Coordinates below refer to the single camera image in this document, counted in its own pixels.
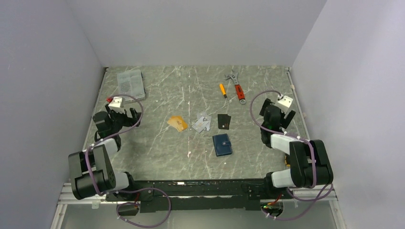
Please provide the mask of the blue leather card holder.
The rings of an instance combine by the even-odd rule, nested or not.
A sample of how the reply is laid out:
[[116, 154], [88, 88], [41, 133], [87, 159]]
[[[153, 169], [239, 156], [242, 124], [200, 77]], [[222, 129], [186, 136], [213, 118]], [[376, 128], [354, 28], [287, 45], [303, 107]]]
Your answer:
[[213, 146], [217, 157], [231, 155], [233, 152], [228, 134], [214, 135]]

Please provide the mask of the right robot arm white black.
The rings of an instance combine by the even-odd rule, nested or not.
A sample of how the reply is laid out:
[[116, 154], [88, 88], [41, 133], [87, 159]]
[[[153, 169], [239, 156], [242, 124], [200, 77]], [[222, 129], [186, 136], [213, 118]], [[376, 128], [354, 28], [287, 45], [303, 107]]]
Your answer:
[[259, 115], [263, 117], [260, 125], [263, 144], [282, 151], [287, 166], [285, 170], [266, 174], [263, 192], [267, 197], [275, 198], [285, 187], [310, 188], [333, 182], [333, 171], [323, 141], [306, 142], [282, 132], [292, 121], [295, 111], [286, 114], [278, 103], [266, 99]]

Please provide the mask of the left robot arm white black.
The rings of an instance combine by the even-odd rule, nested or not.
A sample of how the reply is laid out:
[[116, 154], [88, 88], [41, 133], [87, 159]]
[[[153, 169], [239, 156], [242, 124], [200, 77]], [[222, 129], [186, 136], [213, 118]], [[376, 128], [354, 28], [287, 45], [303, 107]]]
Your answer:
[[118, 113], [110, 108], [93, 115], [96, 125], [95, 143], [88, 149], [72, 153], [68, 157], [72, 193], [78, 200], [118, 191], [124, 200], [132, 200], [137, 194], [129, 172], [114, 171], [110, 156], [117, 153], [122, 146], [120, 134], [122, 128], [131, 130], [138, 127], [143, 117], [142, 112], [130, 108]]

